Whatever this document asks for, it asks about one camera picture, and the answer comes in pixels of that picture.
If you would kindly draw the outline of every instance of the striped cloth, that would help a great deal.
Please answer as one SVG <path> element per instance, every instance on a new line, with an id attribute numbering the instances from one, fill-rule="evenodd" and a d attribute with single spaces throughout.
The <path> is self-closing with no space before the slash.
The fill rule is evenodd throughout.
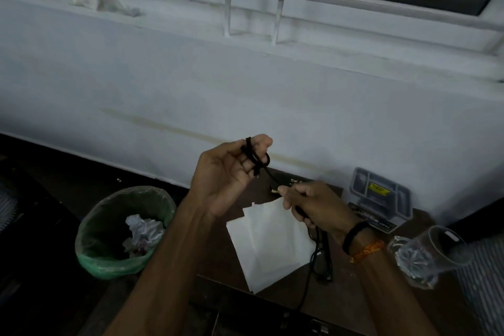
<path id="1" fill-rule="evenodd" d="M 467 245 L 474 261 L 455 271 L 485 336 L 504 335 L 504 234 Z"/>
<path id="2" fill-rule="evenodd" d="M 10 195 L 7 187 L 0 183 L 0 233 L 14 219 L 17 205 L 18 200 Z"/>

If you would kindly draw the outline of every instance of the trash bin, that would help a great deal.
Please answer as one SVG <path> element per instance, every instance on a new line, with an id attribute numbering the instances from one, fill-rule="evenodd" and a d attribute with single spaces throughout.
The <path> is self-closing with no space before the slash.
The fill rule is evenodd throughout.
<path id="1" fill-rule="evenodd" d="M 82 220 L 75 239 L 75 253 L 83 268 L 100 279 L 113 279 L 141 271 L 155 249 L 129 258 L 123 241 L 131 237 L 126 217 L 140 214 L 159 220 L 167 228 L 176 206 L 169 194 L 153 186 L 135 186 L 102 199 Z"/>

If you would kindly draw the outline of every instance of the orange thread wristband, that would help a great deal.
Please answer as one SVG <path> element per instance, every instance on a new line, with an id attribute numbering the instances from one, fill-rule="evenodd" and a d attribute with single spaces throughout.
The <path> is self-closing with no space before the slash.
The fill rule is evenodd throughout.
<path id="1" fill-rule="evenodd" d="M 368 255 L 373 254 L 376 251 L 383 250 L 385 248 L 385 243 L 382 240 L 376 241 L 375 243 L 368 244 L 362 250 L 357 252 L 353 257 L 350 258 L 350 263 L 360 263 L 362 259 Z"/>

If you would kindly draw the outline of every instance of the wall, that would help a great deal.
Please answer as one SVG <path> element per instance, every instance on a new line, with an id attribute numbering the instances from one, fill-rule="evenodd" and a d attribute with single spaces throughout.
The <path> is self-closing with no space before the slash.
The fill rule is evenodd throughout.
<path id="1" fill-rule="evenodd" d="M 0 9 L 0 132 L 181 185 L 205 149 L 264 132 L 273 167 L 342 186 L 365 167 L 445 222 L 504 195 L 499 98 L 23 2 Z"/>

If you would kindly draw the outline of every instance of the hand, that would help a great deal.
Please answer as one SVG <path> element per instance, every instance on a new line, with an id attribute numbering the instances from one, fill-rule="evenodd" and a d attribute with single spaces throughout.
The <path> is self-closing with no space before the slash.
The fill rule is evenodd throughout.
<path id="1" fill-rule="evenodd" d="M 252 137 L 252 146 L 263 162 L 273 140 L 265 134 Z M 241 147 L 245 140 L 226 142 L 201 154 L 188 197 L 214 217 L 222 216 L 254 178 L 254 164 Z"/>
<path id="2" fill-rule="evenodd" d="M 291 209 L 294 218 L 311 228 L 317 225 L 340 244 L 352 227 L 361 222 L 324 182 L 300 183 L 291 188 L 279 186 L 278 192 L 285 198 L 284 208 Z M 301 207 L 310 218 L 303 218 L 295 206 Z"/>

